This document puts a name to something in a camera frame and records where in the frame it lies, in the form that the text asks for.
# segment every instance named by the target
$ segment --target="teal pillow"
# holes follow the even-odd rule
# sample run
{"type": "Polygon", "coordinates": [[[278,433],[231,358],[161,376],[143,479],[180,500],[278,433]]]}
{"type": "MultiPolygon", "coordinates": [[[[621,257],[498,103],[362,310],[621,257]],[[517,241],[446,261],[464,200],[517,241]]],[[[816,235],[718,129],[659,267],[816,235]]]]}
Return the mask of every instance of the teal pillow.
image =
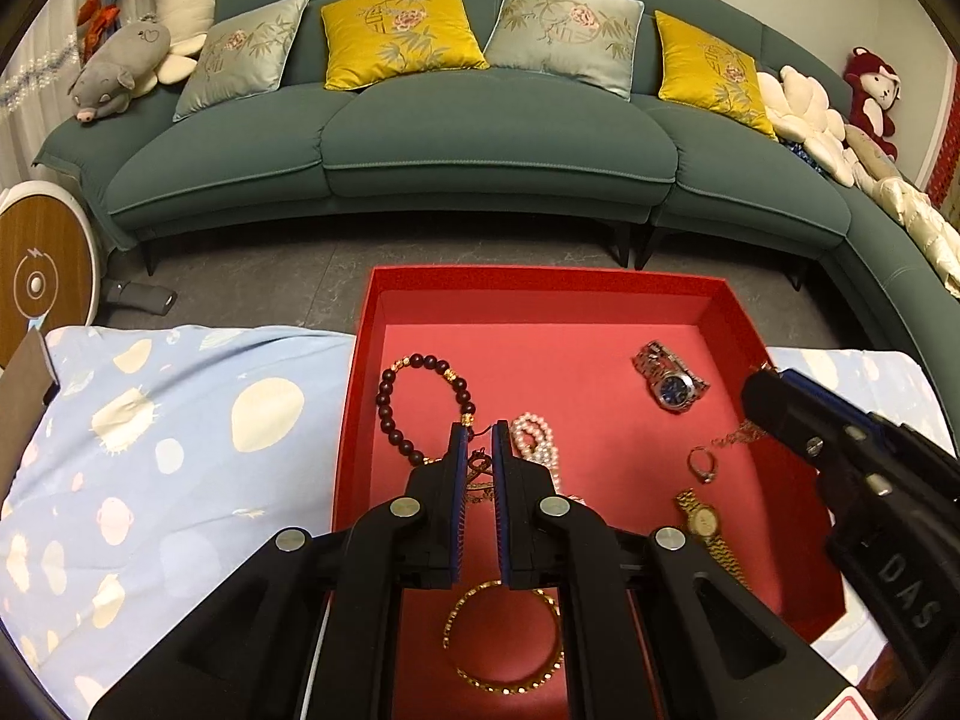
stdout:
{"type": "Polygon", "coordinates": [[[225,100],[275,92],[310,0],[280,0],[215,23],[176,103],[174,122],[225,100]]]}
{"type": "Polygon", "coordinates": [[[494,67],[566,76],[630,100],[642,16],[636,0],[503,0],[484,55],[494,67]]]}

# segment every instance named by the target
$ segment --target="red stuffed monkey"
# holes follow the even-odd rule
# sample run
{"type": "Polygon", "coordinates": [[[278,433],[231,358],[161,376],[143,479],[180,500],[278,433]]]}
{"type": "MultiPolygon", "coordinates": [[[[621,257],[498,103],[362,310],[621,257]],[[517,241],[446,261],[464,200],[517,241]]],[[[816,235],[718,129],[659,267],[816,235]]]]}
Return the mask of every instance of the red stuffed monkey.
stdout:
{"type": "Polygon", "coordinates": [[[889,111],[901,98],[899,76],[875,53],[857,46],[847,62],[844,80],[853,87],[850,123],[866,132],[887,156],[896,160],[896,146],[885,138],[896,132],[889,111]]]}

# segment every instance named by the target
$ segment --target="watch face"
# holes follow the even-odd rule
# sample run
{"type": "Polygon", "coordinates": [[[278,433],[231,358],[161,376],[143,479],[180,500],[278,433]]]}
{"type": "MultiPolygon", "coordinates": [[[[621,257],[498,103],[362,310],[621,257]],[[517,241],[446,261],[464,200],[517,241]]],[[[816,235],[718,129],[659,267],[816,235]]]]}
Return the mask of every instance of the watch face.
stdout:
{"type": "Polygon", "coordinates": [[[693,396],[693,382],[678,373],[666,376],[658,386],[659,399],[669,409],[682,409],[693,396]]]}
{"type": "Polygon", "coordinates": [[[690,530],[702,538],[716,536],[720,530],[720,520],[709,506],[702,506],[690,517],[690,530]]]}

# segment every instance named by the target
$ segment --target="patterned bedsheet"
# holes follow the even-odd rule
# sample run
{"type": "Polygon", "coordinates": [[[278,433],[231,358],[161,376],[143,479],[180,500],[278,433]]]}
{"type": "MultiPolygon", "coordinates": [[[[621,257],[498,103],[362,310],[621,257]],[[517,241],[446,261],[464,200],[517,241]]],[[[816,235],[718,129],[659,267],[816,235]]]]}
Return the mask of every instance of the patterned bedsheet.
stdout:
{"type": "MultiPolygon", "coordinates": [[[[329,529],[353,338],[295,327],[65,328],[61,393],[0,512],[0,616],[71,720],[274,533],[329,529]]],[[[896,352],[771,349],[952,451],[896,352]]],[[[853,683],[883,638],[850,591],[815,645],[853,683]]]]}

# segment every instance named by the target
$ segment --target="gold watch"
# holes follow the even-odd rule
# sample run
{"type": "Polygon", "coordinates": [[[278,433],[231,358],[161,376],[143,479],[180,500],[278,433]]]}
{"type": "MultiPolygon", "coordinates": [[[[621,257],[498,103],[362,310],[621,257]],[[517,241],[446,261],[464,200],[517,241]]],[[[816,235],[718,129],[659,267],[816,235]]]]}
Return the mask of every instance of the gold watch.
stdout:
{"type": "Polygon", "coordinates": [[[750,589],[740,563],[720,535],[720,515],[717,510],[701,503],[693,490],[684,490],[674,498],[680,510],[686,514],[686,529],[691,536],[697,536],[707,547],[707,552],[720,565],[726,568],[733,579],[750,589]]]}

